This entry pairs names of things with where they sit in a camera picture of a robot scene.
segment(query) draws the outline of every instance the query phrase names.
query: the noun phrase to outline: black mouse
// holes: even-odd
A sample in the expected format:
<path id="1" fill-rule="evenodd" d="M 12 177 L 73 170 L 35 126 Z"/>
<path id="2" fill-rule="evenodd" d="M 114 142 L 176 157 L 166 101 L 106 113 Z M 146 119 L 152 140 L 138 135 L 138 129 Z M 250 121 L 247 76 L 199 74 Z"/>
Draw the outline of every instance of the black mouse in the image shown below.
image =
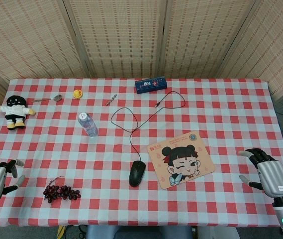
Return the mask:
<path id="1" fill-rule="evenodd" d="M 132 163 L 129 175 L 129 184 L 131 187 L 137 187 L 141 183 L 146 164 L 140 160 Z"/>

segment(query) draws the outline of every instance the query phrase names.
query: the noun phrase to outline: table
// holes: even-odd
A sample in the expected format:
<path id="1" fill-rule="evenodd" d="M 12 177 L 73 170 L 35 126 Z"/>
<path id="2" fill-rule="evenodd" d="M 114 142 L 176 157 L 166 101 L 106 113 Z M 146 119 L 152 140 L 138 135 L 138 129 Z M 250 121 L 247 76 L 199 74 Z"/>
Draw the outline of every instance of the table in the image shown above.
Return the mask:
<path id="1" fill-rule="evenodd" d="M 223 225 L 278 226 L 271 203 L 263 192 L 252 189 L 239 174 L 258 181 L 256 169 L 239 150 L 261 147 L 283 164 L 283 138 L 268 84 L 259 79 L 167 79 L 165 90 L 136 94 L 135 79 L 16 79 L 6 98 L 27 99 L 37 114 L 28 116 L 26 128 L 8 131 L 0 113 L 0 162 L 9 158 L 25 162 L 18 169 L 26 179 L 17 191 L 0 199 L 0 226 L 109 225 Z M 84 93 L 73 99 L 74 89 Z M 139 121 L 155 112 L 153 106 L 170 90 L 180 92 L 187 104 L 164 109 L 135 132 L 147 168 L 138 188 L 131 188 L 131 164 L 138 159 L 129 144 L 129 133 L 110 123 L 119 107 L 129 107 Z M 31 102 L 62 94 L 59 102 Z M 104 106 L 114 94 L 117 98 Z M 180 105 L 178 95 L 168 96 L 167 106 Z M 89 138 L 77 122 L 88 112 L 99 128 Z M 133 128 L 128 111 L 118 123 Z M 199 130 L 215 172 L 163 190 L 147 153 L 149 144 Z M 48 204 L 43 190 L 58 176 L 56 185 L 80 189 L 76 201 Z M 16 179 L 8 177 L 6 184 Z"/>

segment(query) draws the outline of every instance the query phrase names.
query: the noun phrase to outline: blue box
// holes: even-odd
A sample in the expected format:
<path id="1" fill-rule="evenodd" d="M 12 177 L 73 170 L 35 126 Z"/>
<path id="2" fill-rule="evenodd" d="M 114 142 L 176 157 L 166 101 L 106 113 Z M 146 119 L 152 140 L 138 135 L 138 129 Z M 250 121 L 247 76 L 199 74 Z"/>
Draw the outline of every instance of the blue box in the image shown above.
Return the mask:
<path id="1" fill-rule="evenodd" d="M 156 77 L 135 82 L 137 94 L 157 91 L 167 88 L 166 77 Z"/>

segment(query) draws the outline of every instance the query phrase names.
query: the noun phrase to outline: metal spoon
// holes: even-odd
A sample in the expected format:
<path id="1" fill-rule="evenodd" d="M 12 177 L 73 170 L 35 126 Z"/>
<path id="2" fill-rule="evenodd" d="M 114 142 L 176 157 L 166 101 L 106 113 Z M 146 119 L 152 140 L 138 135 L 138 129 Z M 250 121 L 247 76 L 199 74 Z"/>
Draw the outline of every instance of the metal spoon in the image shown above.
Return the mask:
<path id="1" fill-rule="evenodd" d="M 33 102 L 39 102 L 39 101 L 49 101 L 49 100 L 54 100 L 56 102 L 60 101 L 62 99 L 62 95 L 56 95 L 54 98 L 45 98 L 45 99 L 40 99 L 40 100 L 33 100 Z"/>

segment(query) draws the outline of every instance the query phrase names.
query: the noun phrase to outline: stuffed toy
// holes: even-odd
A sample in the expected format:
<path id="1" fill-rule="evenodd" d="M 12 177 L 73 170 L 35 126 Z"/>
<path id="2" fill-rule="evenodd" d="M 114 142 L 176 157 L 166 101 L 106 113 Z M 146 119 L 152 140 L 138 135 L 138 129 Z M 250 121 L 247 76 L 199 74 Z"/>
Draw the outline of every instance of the stuffed toy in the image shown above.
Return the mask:
<path id="1" fill-rule="evenodd" d="M 21 96 L 10 96 L 6 106 L 0 106 L 0 112 L 5 113 L 8 130 L 24 128 L 25 115 L 34 115 L 35 111 L 27 108 L 26 100 Z"/>

